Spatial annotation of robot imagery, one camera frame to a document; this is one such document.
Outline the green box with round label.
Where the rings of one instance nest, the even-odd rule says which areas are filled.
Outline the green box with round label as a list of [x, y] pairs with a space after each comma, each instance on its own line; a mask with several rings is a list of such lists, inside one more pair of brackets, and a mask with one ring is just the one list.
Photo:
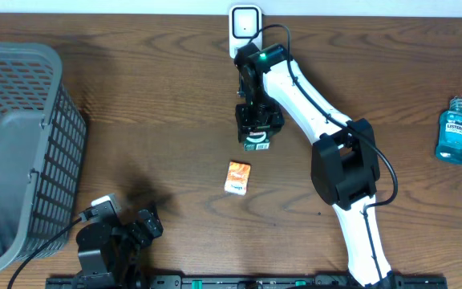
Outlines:
[[268, 150], [270, 139], [267, 132], [251, 132], [243, 142], [245, 151]]

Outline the small orange white box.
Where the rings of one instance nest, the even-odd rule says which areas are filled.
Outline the small orange white box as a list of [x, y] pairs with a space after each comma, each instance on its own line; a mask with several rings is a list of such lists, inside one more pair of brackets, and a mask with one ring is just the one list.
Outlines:
[[245, 196], [251, 171], [251, 165], [235, 161], [229, 162], [229, 168], [224, 184], [226, 193]]

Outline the teal bottle with clear cap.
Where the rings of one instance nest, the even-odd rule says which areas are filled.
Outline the teal bottle with clear cap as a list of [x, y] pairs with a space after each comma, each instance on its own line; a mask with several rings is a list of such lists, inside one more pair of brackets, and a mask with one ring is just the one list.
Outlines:
[[442, 161], [462, 165], [462, 97], [452, 98], [448, 110], [440, 115], [435, 155]]

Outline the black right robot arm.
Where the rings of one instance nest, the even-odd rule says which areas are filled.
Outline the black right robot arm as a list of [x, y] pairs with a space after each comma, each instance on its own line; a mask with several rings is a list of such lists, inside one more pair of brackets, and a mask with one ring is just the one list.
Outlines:
[[281, 44], [259, 49], [249, 43], [237, 49], [239, 71], [238, 140], [280, 132], [288, 112], [309, 140], [310, 178], [320, 198], [333, 207], [348, 254], [348, 271], [362, 287], [386, 284], [391, 266], [384, 253], [375, 219], [379, 162], [373, 128], [353, 121], [334, 108], [302, 74]]

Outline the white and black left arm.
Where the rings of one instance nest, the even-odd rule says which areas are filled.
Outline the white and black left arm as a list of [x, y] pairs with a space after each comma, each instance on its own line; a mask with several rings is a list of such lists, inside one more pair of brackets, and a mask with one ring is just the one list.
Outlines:
[[123, 224], [110, 201], [80, 214], [90, 223], [76, 235], [81, 271], [70, 281], [71, 288], [149, 288], [140, 271], [140, 252], [159, 238], [164, 228], [156, 207], [138, 212], [138, 218]]

